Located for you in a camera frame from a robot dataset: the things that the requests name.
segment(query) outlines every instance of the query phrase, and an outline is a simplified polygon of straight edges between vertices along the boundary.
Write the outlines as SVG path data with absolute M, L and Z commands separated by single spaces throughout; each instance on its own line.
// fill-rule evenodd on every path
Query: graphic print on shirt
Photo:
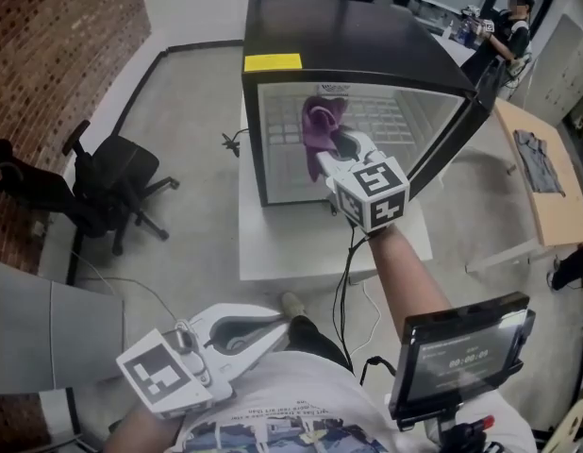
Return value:
M 304 403 L 298 408 L 250 410 L 226 423 L 202 423 L 187 432 L 185 453 L 388 453 L 357 425 L 323 417 L 326 411 Z M 304 415 L 276 414 L 301 410 Z M 313 414 L 322 416 L 315 419 Z

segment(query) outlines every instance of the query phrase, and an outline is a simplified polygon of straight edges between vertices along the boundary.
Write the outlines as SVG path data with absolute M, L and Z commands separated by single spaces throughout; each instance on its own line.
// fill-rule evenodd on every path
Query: gray cloth on desk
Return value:
M 514 141 L 525 164 L 526 178 L 535 193 L 560 193 L 566 196 L 559 184 L 558 174 L 547 157 L 547 142 L 538 139 L 532 132 L 516 129 Z

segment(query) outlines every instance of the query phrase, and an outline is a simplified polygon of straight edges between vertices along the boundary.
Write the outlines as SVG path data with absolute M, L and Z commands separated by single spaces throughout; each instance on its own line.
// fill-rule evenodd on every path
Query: digital timer display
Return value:
M 494 327 L 420 345 L 408 400 L 465 388 L 501 372 L 524 319 L 520 311 Z

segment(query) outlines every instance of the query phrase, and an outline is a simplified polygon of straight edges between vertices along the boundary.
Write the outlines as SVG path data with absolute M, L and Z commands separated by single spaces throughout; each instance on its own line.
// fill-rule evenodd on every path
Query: concrete floor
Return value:
M 180 179 L 177 191 L 152 197 L 147 209 L 167 227 L 163 243 L 131 226 L 120 258 L 110 254 L 111 238 L 85 240 L 83 255 L 106 277 L 135 278 L 155 289 L 177 317 L 191 317 L 221 302 L 276 305 L 281 292 L 272 285 L 239 281 L 237 159 L 221 147 L 224 132 L 239 129 L 242 51 L 240 48 L 197 50 L 164 59 L 129 113 L 122 135 L 161 159 L 156 178 Z M 503 159 L 512 160 L 504 136 L 483 126 L 448 168 L 440 182 L 421 195 L 434 260 L 426 265 L 451 302 L 464 305 L 513 291 L 531 297 L 537 313 L 522 359 L 525 368 L 502 388 L 506 399 L 533 428 L 555 425 L 569 407 L 580 361 L 583 291 L 551 294 L 545 273 L 551 258 L 499 265 L 467 275 L 464 264 L 484 258 L 534 236 L 534 224 L 520 175 L 508 176 Z M 78 277 L 93 277 L 81 264 Z M 78 281 L 97 292 L 105 284 Z M 172 319 L 159 302 L 134 283 L 112 282 L 125 298 L 127 338 L 138 340 L 153 327 L 166 330 Z M 397 362 L 399 342 L 377 278 L 366 291 L 382 312 L 372 342 L 353 356 L 357 367 L 381 355 Z M 347 297 L 347 342 L 364 343 L 377 312 L 353 287 Z M 333 291 L 303 294 L 308 315 L 329 337 Z M 366 389 L 375 401 L 391 390 L 383 368 L 370 371 Z M 75 389 L 82 424 L 99 437 L 123 417 L 134 402 L 118 378 Z

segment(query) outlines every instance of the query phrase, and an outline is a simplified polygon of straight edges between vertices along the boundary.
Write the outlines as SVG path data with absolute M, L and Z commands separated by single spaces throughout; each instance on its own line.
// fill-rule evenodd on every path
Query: purple cloth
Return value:
M 322 171 L 317 153 L 336 150 L 331 135 L 340 132 L 341 117 L 347 105 L 346 99 L 341 97 L 325 99 L 311 96 L 304 103 L 302 140 L 307 149 L 308 174 L 312 181 L 316 181 Z

